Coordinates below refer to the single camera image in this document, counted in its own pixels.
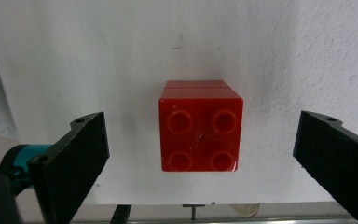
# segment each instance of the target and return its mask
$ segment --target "red duplo block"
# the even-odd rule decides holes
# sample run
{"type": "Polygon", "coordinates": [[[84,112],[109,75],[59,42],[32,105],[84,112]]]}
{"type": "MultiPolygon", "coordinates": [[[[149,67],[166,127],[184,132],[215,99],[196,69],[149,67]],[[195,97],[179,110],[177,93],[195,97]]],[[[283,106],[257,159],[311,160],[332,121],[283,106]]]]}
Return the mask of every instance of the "red duplo block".
{"type": "Polygon", "coordinates": [[[224,81],[168,81],[158,101],[163,171],[236,171],[243,100],[224,81]]]}

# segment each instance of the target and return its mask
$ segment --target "white backdrop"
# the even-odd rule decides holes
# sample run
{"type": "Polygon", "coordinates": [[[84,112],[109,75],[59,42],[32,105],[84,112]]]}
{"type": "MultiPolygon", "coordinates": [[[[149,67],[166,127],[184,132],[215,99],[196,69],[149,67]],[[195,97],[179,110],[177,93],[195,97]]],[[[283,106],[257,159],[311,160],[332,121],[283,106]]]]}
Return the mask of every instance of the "white backdrop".
{"type": "Polygon", "coordinates": [[[105,112],[111,159],[88,203],[332,201],[292,151],[301,110],[358,133],[358,1],[0,1],[0,76],[24,143],[105,112]],[[169,79],[244,99],[237,172],[161,171],[169,79]]]}

